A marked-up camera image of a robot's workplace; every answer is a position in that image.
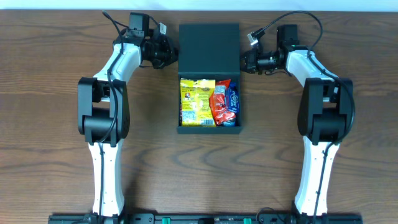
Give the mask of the dark green hinged gift box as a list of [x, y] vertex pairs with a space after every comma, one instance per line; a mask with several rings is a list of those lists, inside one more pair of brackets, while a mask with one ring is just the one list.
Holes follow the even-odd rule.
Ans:
[[197, 23], [179, 26], [178, 78], [230, 79], [241, 91], [238, 23]]

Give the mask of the red snack packet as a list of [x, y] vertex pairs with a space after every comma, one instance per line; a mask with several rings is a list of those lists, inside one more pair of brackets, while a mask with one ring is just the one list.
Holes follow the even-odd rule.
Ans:
[[222, 126], [224, 121], [236, 119], [236, 114], [226, 108], [225, 94], [230, 82], [231, 80], [216, 82], [214, 92], [209, 98], [211, 113], [217, 126]]

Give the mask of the blue Oreo cookie pack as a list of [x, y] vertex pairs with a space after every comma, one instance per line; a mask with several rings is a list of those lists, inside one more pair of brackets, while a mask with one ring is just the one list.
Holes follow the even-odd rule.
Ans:
[[233, 127], [233, 126], [236, 126], [236, 120], [235, 119], [230, 119], [230, 120], [222, 122], [221, 125], [224, 126], [224, 127]]

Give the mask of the yellow snack packet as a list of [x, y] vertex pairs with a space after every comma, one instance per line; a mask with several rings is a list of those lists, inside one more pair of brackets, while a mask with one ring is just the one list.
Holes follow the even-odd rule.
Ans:
[[215, 80], [180, 80], [182, 126], [216, 126], [210, 108], [215, 85]]

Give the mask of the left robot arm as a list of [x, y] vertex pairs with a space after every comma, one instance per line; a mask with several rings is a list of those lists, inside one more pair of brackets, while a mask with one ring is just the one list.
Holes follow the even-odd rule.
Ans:
[[143, 61], [162, 69], [178, 60], [167, 27], [148, 14], [132, 12], [129, 24], [114, 19], [118, 36], [104, 67], [78, 82], [78, 130], [93, 160], [95, 199], [83, 223], [122, 223], [121, 151], [130, 126], [127, 84]]

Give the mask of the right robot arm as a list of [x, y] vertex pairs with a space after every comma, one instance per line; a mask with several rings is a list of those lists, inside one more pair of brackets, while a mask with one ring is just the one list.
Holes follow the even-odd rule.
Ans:
[[353, 82], [328, 71], [311, 47], [300, 44], [295, 24], [277, 28], [275, 52], [262, 51], [264, 34], [264, 29], [248, 34], [252, 49], [242, 54], [241, 70], [283, 69], [303, 86], [297, 117], [304, 145], [300, 186], [291, 212], [276, 217], [282, 223], [361, 223], [359, 215], [328, 214], [326, 202], [333, 160], [354, 122]]

